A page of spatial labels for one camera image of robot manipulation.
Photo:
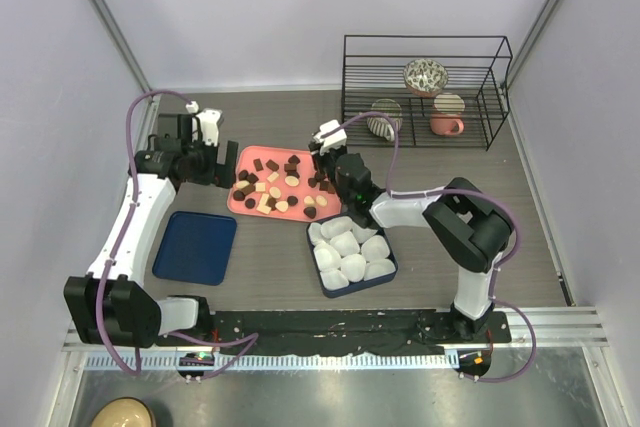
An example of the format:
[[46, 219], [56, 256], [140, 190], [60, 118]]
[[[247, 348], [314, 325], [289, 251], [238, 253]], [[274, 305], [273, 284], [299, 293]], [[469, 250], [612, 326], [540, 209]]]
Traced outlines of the pink plastic tray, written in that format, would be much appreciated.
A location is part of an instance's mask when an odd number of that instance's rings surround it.
[[[296, 155], [300, 158], [297, 166], [290, 165], [288, 159]], [[264, 169], [257, 171], [253, 161], [260, 159]], [[266, 162], [273, 160], [279, 165], [278, 171], [271, 171]], [[278, 172], [278, 179], [269, 183], [267, 177], [272, 172]], [[288, 186], [287, 176], [299, 179], [299, 185]], [[278, 220], [312, 222], [332, 217], [341, 212], [342, 206], [335, 193], [321, 191], [320, 185], [327, 182], [320, 178], [315, 171], [311, 155], [304, 150], [292, 150], [267, 146], [248, 146], [239, 155], [236, 167], [236, 182], [227, 198], [230, 212], [238, 215], [272, 218]], [[315, 201], [317, 196], [324, 196], [327, 205], [322, 207]], [[279, 212], [275, 204], [286, 201], [289, 208], [286, 212]], [[303, 210], [315, 207], [317, 215], [314, 219], [307, 218]]]

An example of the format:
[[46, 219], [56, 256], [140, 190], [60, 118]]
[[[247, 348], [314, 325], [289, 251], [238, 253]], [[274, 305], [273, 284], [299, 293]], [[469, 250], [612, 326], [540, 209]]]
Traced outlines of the dark blue box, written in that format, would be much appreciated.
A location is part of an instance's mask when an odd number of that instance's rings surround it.
[[321, 291], [339, 298], [391, 282], [398, 263], [383, 229], [359, 227], [349, 216], [312, 222], [306, 230]]

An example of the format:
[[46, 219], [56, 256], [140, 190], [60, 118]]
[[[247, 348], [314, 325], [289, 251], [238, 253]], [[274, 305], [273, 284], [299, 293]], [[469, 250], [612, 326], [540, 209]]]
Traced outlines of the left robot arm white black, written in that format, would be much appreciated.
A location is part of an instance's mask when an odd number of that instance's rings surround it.
[[134, 152], [120, 211], [102, 251], [84, 276], [71, 276], [63, 296], [85, 344], [148, 348], [178, 331], [190, 345], [205, 344], [213, 332], [199, 296], [153, 299], [143, 288], [144, 271], [161, 220], [180, 186], [193, 183], [229, 189], [235, 182], [238, 143], [218, 160], [223, 114], [205, 109], [178, 114], [174, 136], [151, 134]]

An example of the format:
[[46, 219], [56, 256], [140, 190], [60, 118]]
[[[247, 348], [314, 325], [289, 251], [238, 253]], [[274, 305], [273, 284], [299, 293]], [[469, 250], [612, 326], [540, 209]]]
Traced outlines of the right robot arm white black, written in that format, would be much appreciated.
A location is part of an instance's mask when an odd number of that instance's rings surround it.
[[372, 181], [361, 155], [349, 153], [345, 146], [326, 148], [312, 141], [309, 151], [314, 168], [331, 183], [359, 227], [431, 229], [459, 267], [450, 308], [453, 333], [465, 342], [483, 335], [495, 306], [494, 272], [516, 252], [506, 251], [509, 241], [520, 245], [506, 208], [462, 177], [427, 191], [386, 191]]

